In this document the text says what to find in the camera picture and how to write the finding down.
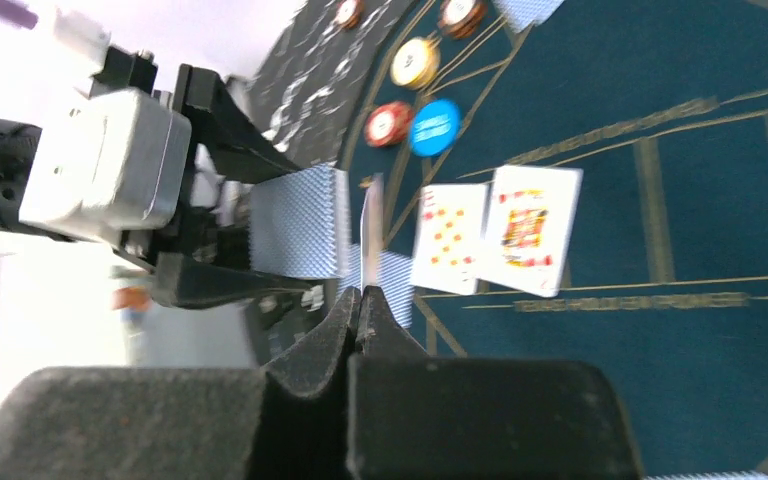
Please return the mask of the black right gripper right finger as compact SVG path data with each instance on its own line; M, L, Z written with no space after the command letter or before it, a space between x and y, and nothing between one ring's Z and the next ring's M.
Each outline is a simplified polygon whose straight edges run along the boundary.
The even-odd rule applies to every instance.
M355 479L639 479L625 409L570 360L431 357L362 292L347 362L346 467Z

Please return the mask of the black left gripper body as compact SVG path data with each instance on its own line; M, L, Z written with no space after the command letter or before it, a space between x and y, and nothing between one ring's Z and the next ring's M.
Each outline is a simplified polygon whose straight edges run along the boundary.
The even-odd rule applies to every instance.
M248 228L193 200L191 124L172 109L174 92L155 89L156 72L113 47L84 106L44 128L0 119L0 233L95 241L148 265L164 252L249 263Z

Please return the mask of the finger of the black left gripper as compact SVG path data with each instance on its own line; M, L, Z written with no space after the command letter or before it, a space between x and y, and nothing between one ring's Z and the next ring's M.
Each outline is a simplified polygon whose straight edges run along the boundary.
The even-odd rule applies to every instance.
M164 252L155 266L152 299L164 307L203 310L262 295L305 292L319 283L235 270Z
M218 174L244 184L258 184L301 169L261 135L215 71L182 64L172 109L186 117L192 128L186 150L187 175L196 170L200 145L208 150Z

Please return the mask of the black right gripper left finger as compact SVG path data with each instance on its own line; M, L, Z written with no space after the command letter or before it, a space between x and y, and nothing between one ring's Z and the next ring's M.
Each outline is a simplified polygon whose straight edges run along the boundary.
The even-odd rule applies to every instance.
M37 371L0 407L0 479L343 479L360 299L259 368Z

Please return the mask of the blue patterned card deck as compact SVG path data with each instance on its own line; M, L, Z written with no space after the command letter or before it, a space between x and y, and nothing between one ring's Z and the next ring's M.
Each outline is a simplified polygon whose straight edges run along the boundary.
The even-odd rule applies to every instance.
M290 278L341 278L349 271L348 176L320 164L254 185L250 260L255 271Z

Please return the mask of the red poker chip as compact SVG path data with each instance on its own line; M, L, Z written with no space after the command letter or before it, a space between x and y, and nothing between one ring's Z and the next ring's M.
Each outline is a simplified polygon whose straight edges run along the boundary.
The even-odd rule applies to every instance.
M373 148L397 145L408 135L414 110L410 104L394 101L379 106L366 119L364 136Z

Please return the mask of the cream chip off mat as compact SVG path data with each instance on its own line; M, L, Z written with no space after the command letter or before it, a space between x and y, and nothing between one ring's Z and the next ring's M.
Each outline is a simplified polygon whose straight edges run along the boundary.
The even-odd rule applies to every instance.
M363 11L362 0L341 0L335 13L334 23L344 30L353 29L360 22Z

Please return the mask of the cream poker chip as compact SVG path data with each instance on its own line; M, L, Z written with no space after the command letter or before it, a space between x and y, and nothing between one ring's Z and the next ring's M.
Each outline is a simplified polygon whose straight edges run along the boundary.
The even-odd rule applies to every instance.
M403 88L420 90L430 85L438 73L441 55L439 41L414 37L396 52L390 65L391 81Z

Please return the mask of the blue small blind button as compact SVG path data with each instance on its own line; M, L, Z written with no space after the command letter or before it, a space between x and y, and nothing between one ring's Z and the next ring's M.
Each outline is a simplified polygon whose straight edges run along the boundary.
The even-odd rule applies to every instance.
M451 147L461 127L459 107L449 99L425 105L414 117L409 143L414 155L433 157Z

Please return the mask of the dark chip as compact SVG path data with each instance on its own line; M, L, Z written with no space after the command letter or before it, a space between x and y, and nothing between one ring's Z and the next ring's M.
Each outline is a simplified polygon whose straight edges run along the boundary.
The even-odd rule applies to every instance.
M439 10L438 26L453 39L470 36L487 13L482 0L445 0Z

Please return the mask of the dealt card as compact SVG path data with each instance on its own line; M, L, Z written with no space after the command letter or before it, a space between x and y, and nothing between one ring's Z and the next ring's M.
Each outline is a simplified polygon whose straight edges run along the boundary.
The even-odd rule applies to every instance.
M348 287L360 287L360 246L349 249L348 274L338 283L338 294ZM382 251L379 265L379 286L383 289L396 322L404 329L412 325L414 287L411 283L412 260L410 257Z

